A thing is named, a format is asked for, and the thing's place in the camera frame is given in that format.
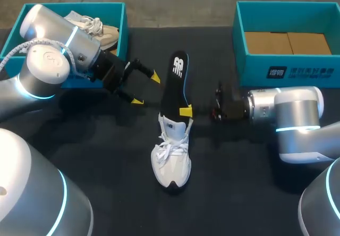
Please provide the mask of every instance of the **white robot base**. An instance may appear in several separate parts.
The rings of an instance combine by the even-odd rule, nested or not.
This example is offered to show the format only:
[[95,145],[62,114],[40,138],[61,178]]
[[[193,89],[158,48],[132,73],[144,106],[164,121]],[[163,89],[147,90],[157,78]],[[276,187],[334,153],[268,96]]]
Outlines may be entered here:
[[0,129],[0,235],[91,236],[89,199],[11,131]]

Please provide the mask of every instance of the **beige sneaker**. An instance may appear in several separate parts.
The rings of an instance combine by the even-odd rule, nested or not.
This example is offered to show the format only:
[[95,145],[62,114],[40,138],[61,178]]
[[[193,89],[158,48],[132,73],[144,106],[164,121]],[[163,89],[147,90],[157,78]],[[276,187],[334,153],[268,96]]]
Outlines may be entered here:
[[114,26],[103,25],[99,18],[82,16],[71,11],[65,19],[99,40],[101,50],[109,49],[118,42],[119,29]]

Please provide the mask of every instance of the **white sneaker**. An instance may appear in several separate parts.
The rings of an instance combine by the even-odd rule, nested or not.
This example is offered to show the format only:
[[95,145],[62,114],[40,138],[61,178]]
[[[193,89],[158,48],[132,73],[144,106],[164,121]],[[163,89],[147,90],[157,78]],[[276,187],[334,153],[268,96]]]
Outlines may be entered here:
[[103,25],[99,18],[83,16],[75,11],[71,11],[64,18],[99,40],[101,50],[109,49],[118,42],[119,29],[113,26]]
[[184,122],[174,122],[158,115],[161,128],[160,145],[151,152],[151,164],[158,182],[165,188],[177,189],[186,184],[191,171],[189,158],[189,133],[193,122],[190,118],[186,127]]

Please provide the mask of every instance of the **open box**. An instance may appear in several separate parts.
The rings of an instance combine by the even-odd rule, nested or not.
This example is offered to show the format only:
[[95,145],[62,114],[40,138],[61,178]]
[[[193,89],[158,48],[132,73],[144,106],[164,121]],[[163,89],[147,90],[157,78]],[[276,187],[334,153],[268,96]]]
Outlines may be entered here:
[[[0,61],[17,45],[25,42],[20,36],[20,27],[26,14],[35,4],[24,4],[13,29],[0,53]],[[117,45],[117,56],[123,60],[126,59],[129,41],[128,21],[126,18],[124,3],[46,3],[42,4],[51,9],[62,17],[65,17],[71,10],[76,11],[81,15],[90,17],[99,17],[104,25],[115,26],[119,28],[119,40]],[[6,64],[5,68],[10,77],[17,75],[25,60],[23,54],[16,54]],[[94,83],[79,79],[70,73],[68,79],[63,83],[63,88],[101,88],[103,85],[100,81]]]
[[[246,32],[323,34],[331,54],[250,53]],[[340,8],[337,3],[237,2],[233,44],[242,86],[340,87]]]

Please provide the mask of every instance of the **cardboard insert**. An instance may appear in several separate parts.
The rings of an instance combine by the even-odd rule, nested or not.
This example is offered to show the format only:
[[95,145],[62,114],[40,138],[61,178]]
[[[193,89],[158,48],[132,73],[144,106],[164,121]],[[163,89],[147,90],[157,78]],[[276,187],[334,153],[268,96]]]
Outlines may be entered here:
[[250,54],[331,55],[324,34],[245,32]]

